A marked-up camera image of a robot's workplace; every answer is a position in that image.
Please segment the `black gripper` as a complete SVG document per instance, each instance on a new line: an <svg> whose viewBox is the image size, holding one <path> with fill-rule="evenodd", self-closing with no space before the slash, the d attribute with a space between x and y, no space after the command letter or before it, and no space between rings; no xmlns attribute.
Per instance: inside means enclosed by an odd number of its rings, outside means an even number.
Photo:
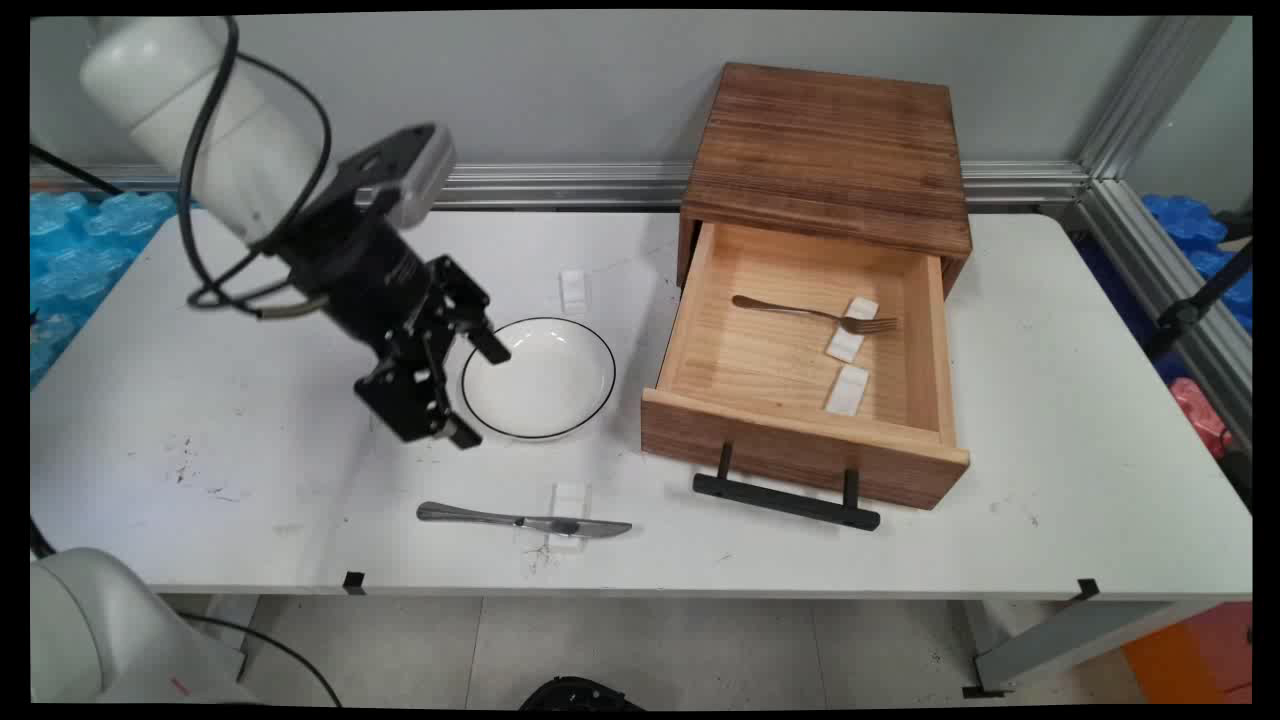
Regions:
<svg viewBox="0 0 1280 720"><path fill-rule="evenodd" d="M376 352L355 393L397 438L477 447L481 436L451 404L445 360L461 334L492 365L509 361L486 315L489 295L452 258L420 255L383 209L330 201L297 215L269 249L303 301L265 307L262 318L328 315Z"/></svg>

